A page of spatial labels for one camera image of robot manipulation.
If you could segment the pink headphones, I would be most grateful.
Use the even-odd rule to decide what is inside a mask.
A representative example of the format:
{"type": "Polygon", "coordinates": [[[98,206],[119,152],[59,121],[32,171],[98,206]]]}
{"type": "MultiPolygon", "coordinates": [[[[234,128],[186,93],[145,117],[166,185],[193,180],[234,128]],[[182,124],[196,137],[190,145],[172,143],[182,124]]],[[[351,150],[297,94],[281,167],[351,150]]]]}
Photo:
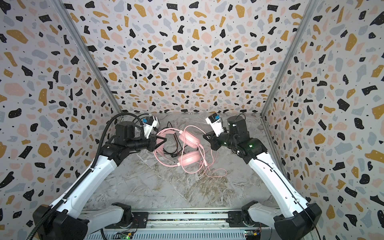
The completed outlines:
{"type": "Polygon", "coordinates": [[[163,157],[164,159],[168,160],[168,158],[166,158],[165,151],[156,152],[154,150],[154,156],[160,164],[169,168],[182,167],[183,169],[195,163],[199,163],[201,166],[208,165],[204,147],[202,146],[201,141],[193,134],[188,132],[187,129],[182,131],[175,128],[166,128],[157,134],[157,138],[166,138],[167,135],[174,134],[177,135],[177,140],[182,143],[182,149],[180,151],[180,155],[177,158],[177,162],[173,163],[172,165],[163,163],[159,157],[163,157]]]}

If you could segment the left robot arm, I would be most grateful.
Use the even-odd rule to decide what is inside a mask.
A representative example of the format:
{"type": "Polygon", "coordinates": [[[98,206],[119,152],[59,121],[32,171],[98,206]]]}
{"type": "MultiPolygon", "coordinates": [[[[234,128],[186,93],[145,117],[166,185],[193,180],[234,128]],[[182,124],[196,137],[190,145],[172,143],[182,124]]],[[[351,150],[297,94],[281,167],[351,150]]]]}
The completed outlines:
{"type": "Polygon", "coordinates": [[[74,184],[49,206],[41,205],[35,210],[35,227],[27,238],[83,240],[110,225],[128,229],[136,225],[131,206],[122,203],[113,203],[85,217],[81,217],[81,213],[96,189],[124,159],[141,150],[154,152],[166,141],[166,138],[152,134],[152,128],[147,124],[117,124],[115,135],[107,143],[100,143],[91,165],[74,184]]]}

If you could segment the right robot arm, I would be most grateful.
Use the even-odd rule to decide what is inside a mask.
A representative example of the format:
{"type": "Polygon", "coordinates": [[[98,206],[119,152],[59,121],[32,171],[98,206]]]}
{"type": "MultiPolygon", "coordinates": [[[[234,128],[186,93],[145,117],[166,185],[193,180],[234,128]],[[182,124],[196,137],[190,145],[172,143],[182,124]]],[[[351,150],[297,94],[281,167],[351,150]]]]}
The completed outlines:
{"type": "Polygon", "coordinates": [[[244,225],[264,224],[276,231],[282,240],[301,240],[316,230],[321,208],[316,203],[310,204],[296,191],[264,144],[250,136],[244,114],[232,116],[227,124],[223,124],[222,118],[214,113],[206,118],[206,122],[213,130],[203,138],[210,143],[211,149],[217,151],[227,147],[243,159],[258,174],[279,206],[274,209],[257,201],[244,205],[241,211],[244,225]]]}

